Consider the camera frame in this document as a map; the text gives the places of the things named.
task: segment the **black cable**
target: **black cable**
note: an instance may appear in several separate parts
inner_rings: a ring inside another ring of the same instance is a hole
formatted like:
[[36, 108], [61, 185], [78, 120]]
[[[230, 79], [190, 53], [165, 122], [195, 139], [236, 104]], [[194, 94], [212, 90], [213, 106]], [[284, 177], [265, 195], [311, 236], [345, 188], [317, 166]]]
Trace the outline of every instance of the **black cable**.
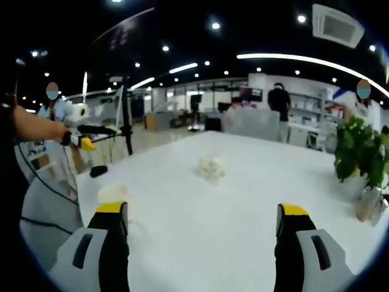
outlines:
[[48, 222], [42, 222], [42, 221], [36, 221], [34, 219], [29, 219], [29, 218], [26, 218], [26, 217], [21, 217], [22, 220], [26, 221], [26, 222], [29, 222], [29, 223], [32, 223], [32, 224], [35, 224], [35, 225], [40, 225], [40, 226], [44, 226], [44, 227], [54, 227], [54, 228], [57, 228], [69, 235], [72, 235], [73, 232], [71, 231], [68, 231], [66, 230], [65, 228], [62, 228], [61, 226], [57, 225], [57, 224], [54, 224], [54, 223], [48, 223]]
[[111, 160], [111, 163], [112, 163], [112, 152], [114, 151], [115, 143], [116, 143], [116, 136], [113, 137], [113, 140], [112, 138], [110, 138], [109, 140], [109, 159]]
[[62, 198], [64, 198], [65, 200], [68, 200], [70, 202], [72, 202], [73, 204], [75, 204], [76, 206], [78, 206], [78, 203], [69, 199], [67, 196], [57, 192], [56, 190], [54, 190], [51, 186], [49, 186], [48, 184], [46, 184], [43, 179], [40, 178], [40, 176], [37, 174], [36, 170], [33, 169], [33, 167], [30, 165], [30, 163], [28, 162], [27, 158], [24, 156], [24, 153], [20, 147], [20, 142], [18, 142], [18, 147], [19, 147], [19, 151], [20, 151], [20, 154], [22, 155], [24, 161], [26, 162], [26, 164], [28, 165], [29, 169], [31, 169], [31, 171], [33, 172], [33, 174], [36, 176], [36, 178], [38, 178], [41, 183], [43, 183], [49, 190], [51, 190], [53, 193], [56, 193], [58, 196], [61, 196]]

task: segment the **flower pot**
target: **flower pot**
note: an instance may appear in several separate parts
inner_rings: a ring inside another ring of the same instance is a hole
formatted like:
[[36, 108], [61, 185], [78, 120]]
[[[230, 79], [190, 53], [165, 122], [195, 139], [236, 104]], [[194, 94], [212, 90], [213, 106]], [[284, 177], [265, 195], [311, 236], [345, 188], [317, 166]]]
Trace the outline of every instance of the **flower pot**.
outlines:
[[366, 184], [366, 177], [360, 175], [352, 176], [340, 183], [340, 191], [347, 201], [355, 201], [362, 195]]

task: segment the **ceiling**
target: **ceiling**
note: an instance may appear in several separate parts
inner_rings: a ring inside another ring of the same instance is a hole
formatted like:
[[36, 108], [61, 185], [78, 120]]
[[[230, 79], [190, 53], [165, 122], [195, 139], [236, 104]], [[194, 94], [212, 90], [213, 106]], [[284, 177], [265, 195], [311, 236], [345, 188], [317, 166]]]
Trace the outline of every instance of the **ceiling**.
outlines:
[[[330, 61], [360, 72], [388, 89], [380, 56], [369, 50], [371, 44], [386, 45], [377, 29], [382, 28], [382, 23], [378, 22], [382, 8], [358, 7], [348, 4], [351, 1], [339, 0], [288, 3], [273, 0], [266, 5], [246, 0], [239, 1], [239, 5], [212, 0], [122, 0], [116, 4], [111, 0], [94, 4], [89, 4], [91, 1], [88, 4], [87, 1], [61, 1], [64, 3], [58, 5], [57, 1], [29, 2], [34, 3], [28, 4], [30, 6], [21, 14], [15, 14], [23, 23], [22, 31], [17, 35], [16, 32], [8, 34], [9, 39], [14, 40], [10, 45], [14, 52], [12, 60], [22, 58], [26, 61], [26, 65], [19, 68], [18, 93], [19, 97], [28, 97], [21, 101], [26, 107], [31, 98], [38, 102], [47, 98], [44, 91], [51, 81], [57, 82], [65, 95], [80, 93], [85, 70], [89, 72], [88, 91], [113, 87], [109, 83], [113, 75], [128, 75], [130, 86], [150, 77], [156, 79], [146, 86], [158, 86], [161, 82], [164, 86], [172, 86], [223, 78], [224, 71], [229, 72], [228, 77], [247, 77], [257, 68], [267, 74], [291, 76], [299, 70], [301, 78], [327, 83], [335, 77], [337, 85], [351, 90], [359, 81], [339, 70], [312, 63], [236, 58], [238, 54], [249, 53], [294, 54]], [[312, 36], [313, 2], [341, 10], [364, 24], [365, 34], [355, 49]], [[148, 12], [111, 29], [147, 9]], [[48, 18], [43, 18], [43, 11], [55, 15], [48, 14], [52, 19], [50, 23], [47, 23]], [[364, 12], [371, 12], [376, 17], [366, 16]], [[300, 14], [307, 17], [306, 23], [297, 21]], [[213, 23], [219, 23], [220, 28], [212, 29]], [[128, 28], [127, 33], [123, 33], [124, 27]], [[120, 44], [123, 37], [126, 41]], [[163, 46], [168, 46], [169, 51], [163, 51]], [[32, 50], [47, 50], [48, 55], [32, 58]], [[198, 67], [168, 73], [170, 69], [194, 62]], [[373, 91], [372, 96], [378, 100], [382, 98], [378, 91]]]

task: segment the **human arm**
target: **human arm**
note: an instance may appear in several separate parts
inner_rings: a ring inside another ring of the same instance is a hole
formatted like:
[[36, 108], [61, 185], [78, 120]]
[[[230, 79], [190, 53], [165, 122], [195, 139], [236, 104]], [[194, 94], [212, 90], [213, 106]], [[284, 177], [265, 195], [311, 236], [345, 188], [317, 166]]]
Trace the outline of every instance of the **human arm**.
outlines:
[[345, 123], [348, 123], [350, 121], [351, 116], [353, 116], [353, 112], [347, 106], [343, 107], [343, 112], [343, 118], [345, 120]]
[[16, 105], [13, 110], [13, 123], [21, 138], [26, 141], [55, 140], [61, 142], [68, 131], [64, 123], [30, 114], [25, 108]]

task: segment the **white table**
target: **white table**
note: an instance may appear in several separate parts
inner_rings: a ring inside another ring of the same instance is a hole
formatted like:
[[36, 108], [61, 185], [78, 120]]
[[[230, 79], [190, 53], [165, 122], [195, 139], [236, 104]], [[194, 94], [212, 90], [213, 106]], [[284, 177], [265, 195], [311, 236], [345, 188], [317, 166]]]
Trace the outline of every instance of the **white table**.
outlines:
[[288, 125], [289, 125], [289, 128], [297, 128], [300, 130], [306, 130], [306, 131], [311, 132], [311, 133], [318, 133], [319, 132], [319, 128], [303, 125], [302, 123], [288, 122]]
[[[200, 155], [227, 160], [227, 177], [198, 177]], [[277, 204], [304, 207], [346, 251], [355, 274], [373, 255], [389, 222], [361, 223], [336, 192], [333, 156], [249, 137], [208, 132], [127, 157], [108, 173], [77, 176], [85, 224], [107, 184], [126, 186], [128, 278], [133, 291], [273, 291]]]

